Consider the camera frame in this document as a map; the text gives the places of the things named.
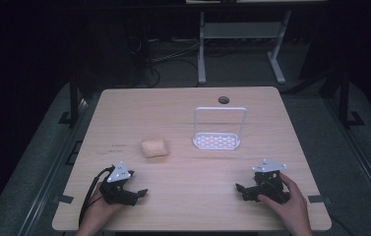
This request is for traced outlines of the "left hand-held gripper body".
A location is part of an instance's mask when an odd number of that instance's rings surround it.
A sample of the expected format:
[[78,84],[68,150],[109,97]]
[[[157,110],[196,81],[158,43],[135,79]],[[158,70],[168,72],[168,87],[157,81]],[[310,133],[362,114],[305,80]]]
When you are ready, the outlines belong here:
[[102,197],[109,205],[120,204],[127,206],[130,198],[138,198],[137,193],[124,189],[124,185],[133,176],[123,161],[112,166],[110,173],[104,178],[99,190]]

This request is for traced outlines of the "beige sponge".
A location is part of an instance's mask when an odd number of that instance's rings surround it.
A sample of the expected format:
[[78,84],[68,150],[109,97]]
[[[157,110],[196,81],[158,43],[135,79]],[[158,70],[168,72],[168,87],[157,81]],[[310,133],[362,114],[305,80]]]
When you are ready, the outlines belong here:
[[165,139],[143,140],[142,151],[146,158],[165,156],[169,154]]

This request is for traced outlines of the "black metal stand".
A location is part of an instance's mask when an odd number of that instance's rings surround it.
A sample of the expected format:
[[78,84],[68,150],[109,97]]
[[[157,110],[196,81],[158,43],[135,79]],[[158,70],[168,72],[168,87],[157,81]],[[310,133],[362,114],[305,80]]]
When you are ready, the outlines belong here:
[[73,75],[69,80],[69,98],[70,98],[70,110],[64,111],[59,119],[59,124],[66,124],[70,127],[74,127],[81,113],[82,106],[82,93],[80,91],[80,77]]
[[349,76],[347,71],[342,72],[340,78],[340,97],[339,97],[339,119],[341,124],[350,129],[352,126],[364,126],[365,123],[356,111],[350,111],[349,105]]

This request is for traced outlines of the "person's left hand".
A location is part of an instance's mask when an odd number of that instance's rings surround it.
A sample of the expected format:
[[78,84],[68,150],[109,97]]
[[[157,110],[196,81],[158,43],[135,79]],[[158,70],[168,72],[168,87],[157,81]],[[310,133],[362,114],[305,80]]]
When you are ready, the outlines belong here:
[[80,228],[100,230],[115,214],[123,208],[123,205],[109,205],[99,190],[101,183],[95,188],[92,198],[85,212]]

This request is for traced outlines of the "white metal stand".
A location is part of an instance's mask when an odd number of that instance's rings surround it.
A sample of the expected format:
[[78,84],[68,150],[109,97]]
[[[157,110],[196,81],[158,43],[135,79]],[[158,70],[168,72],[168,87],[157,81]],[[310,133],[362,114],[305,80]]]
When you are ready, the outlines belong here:
[[278,63],[278,54],[283,43],[291,11],[286,11],[280,22],[264,23],[210,23],[205,19],[205,13],[200,13],[199,23],[199,53],[198,53],[198,83],[207,82],[205,64],[205,42],[208,39],[274,39],[276,45],[267,53],[275,78],[280,85],[285,83],[285,77]]

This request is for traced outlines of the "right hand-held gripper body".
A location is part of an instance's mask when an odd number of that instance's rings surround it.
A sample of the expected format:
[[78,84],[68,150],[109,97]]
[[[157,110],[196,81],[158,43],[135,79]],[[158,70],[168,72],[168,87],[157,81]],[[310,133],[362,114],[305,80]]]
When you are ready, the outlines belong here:
[[280,172],[286,169],[287,165],[264,159],[261,164],[252,168],[256,183],[256,200],[260,195],[271,200],[284,204],[289,200],[289,193],[283,190],[283,183]]

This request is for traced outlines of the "person's right hand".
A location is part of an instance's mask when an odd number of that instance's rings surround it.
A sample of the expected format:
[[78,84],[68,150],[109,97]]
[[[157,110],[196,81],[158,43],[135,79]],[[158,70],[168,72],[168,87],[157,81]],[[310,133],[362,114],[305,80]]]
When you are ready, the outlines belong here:
[[288,232],[295,230],[311,230],[307,202],[297,184],[284,174],[281,181],[289,190],[290,199],[285,204],[278,204],[270,198],[260,195],[260,202],[276,213]]

